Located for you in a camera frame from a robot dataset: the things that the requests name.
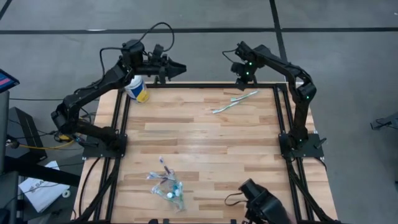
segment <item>plastic bag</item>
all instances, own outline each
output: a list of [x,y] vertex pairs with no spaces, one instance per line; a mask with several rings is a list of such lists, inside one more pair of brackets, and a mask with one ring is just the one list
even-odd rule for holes
[[176,204],[177,211],[184,210],[183,202],[183,184],[175,176],[174,170],[170,170],[164,163],[163,158],[159,158],[160,163],[165,169],[164,174],[149,172],[147,180],[159,179],[160,182],[156,184],[150,191],[152,194],[157,194],[163,199]]

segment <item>wooden table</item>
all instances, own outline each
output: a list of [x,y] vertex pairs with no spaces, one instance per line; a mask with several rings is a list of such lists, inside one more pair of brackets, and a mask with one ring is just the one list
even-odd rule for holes
[[[145,223],[151,218],[169,218],[172,223],[229,223],[237,219],[240,223],[244,218],[244,204],[227,207],[224,199],[238,192],[238,187],[248,178],[270,190],[293,214],[286,164],[277,139],[279,125],[272,89],[260,89],[258,94],[222,113],[211,112],[230,104],[231,97],[251,91],[253,89],[242,93],[237,89],[150,88],[147,103],[131,103],[126,130],[129,145],[121,162],[112,223]],[[110,91],[101,97],[96,125],[111,124],[116,95],[117,91]],[[283,96],[279,95],[286,124]],[[311,113],[307,128],[314,130]],[[183,212],[175,213],[167,201],[150,193],[156,182],[146,180],[148,172],[164,171],[159,156],[184,184],[186,210]],[[93,161],[85,162],[78,195]],[[97,163],[88,179],[83,210],[98,191],[103,161]],[[309,191],[326,214],[337,218],[325,168],[315,159],[304,159],[303,163]],[[305,218],[300,194],[299,198]],[[244,200],[244,197],[231,197],[229,202],[235,200]],[[107,202],[106,195],[102,218]],[[78,210],[78,198],[75,210]]]

